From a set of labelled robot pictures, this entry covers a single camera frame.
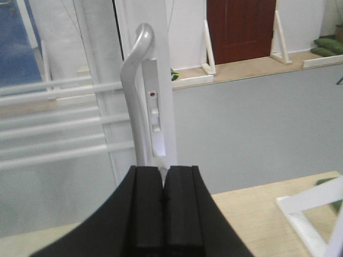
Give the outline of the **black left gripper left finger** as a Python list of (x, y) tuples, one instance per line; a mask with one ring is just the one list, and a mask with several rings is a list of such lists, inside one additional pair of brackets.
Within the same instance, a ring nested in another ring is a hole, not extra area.
[(132, 166), (85, 221), (33, 256), (162, 256), (162, 179), (156, 167)]

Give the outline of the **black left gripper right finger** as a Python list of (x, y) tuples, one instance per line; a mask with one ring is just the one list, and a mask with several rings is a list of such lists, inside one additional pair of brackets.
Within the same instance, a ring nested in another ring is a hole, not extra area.
[(163, 189), (165, 256), (252, 256), (211, 197), (197, 166), (170, 167)]

